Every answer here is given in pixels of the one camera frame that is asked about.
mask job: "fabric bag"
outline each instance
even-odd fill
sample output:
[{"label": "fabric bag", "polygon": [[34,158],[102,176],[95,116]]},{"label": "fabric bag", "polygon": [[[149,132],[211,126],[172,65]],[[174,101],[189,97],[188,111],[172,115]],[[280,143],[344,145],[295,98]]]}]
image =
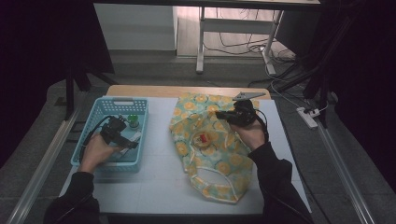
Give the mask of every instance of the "fabric bag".
[{"label": "fabric bag", "polygon": [[[233,98],[184,93],[178,98],[170,131],[191,184],[208,199],[237,203],[250,184],[253,161],[248,157],[250,149],[227,121],[217,119],[218,110],[233,110]],[[209,182],[200,170],[223,176],[222,183],[227,184]]]}]

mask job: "blue plastic basket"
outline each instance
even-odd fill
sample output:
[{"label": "blue plastic basket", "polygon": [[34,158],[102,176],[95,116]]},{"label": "blue plastic basket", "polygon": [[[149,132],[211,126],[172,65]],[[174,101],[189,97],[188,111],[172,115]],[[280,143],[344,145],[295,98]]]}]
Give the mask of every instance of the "blue plastic basket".
[{"label": "blue plastic basket", "polygon": [[[129,97],[101,97],[96,99],[91,113],[88,116],[87,122],[84,126],[82,134],[78,140],[78,144],[73,153],[71,164],[79,166],[79,152],[85,138],[89,132],[106,116],[118,117],[122,115],[127,118],[129,115],[137,115],[139,126],[137,128],[127,127],[121,132],[121,135],[127,139],[132,138],[137,132],[141,132],[139,144],[135,149],[129,149],[123,156],[119,152],[113,153],[106,162],[102,163],[96,168],[99,172],[130,172],[137,173],[140,169],[140,162],[142,158],[143,143],[145,141],[148,116],[149,116],[149,102],[144,98],[129,98]],[[103,121],[100,127],[96,130],[101,131],[101,126],[108,122],[108,119]]]}]

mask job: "red object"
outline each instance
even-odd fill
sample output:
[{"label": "red object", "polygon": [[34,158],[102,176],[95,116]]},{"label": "red object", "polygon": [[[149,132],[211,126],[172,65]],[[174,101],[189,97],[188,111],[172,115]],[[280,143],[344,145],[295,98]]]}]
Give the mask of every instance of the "red object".
[{"label": "red object", "polygon": [[202,143],[207,142],[206,137],[205,137],[204,134],[201,134],[201,135],[199,135],[199,136],[201,137],[201,142],[202,142]]}]

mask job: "person's right hand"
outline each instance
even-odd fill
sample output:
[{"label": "person's right hand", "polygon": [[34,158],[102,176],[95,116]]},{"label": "person's right hand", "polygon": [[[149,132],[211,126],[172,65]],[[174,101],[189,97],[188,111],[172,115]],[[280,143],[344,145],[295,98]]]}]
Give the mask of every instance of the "person's right hand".
[{"label": "person's right hand", "polygon": [[109,158],[114,152],[121,150],[123,150],[122,147],[109,146],[102,135],[95,133],[85,148],[84,156],[78,170],[93,174],[97,165]]},{"label": "person's right hand", "polygon": [[255,120],[252,124],[247,127],[238,127],[230,124],[231,130],[237,132],[241,140],[250,147],[251,150],[262,146],[265,143],[264,132],[262,131],[262,125],[258,120]]}]

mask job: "black sleeve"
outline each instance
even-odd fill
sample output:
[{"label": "black sleeve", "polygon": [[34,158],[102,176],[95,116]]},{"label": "black sleeve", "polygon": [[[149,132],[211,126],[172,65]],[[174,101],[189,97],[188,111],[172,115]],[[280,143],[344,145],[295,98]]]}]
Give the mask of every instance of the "black sleeve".
[{"label": "black sleeve", "polygon": [[100,223],[99,203],[92,197],[93,175],[76,172],[66,193],[47,208],[44,223]]},{"label": "black sleeve", "polygon": [[268,142],[248,155],[257,165],[264,198],[264,223],[313,223],[303,200],[291,184],[292,165],[279,160]]}]

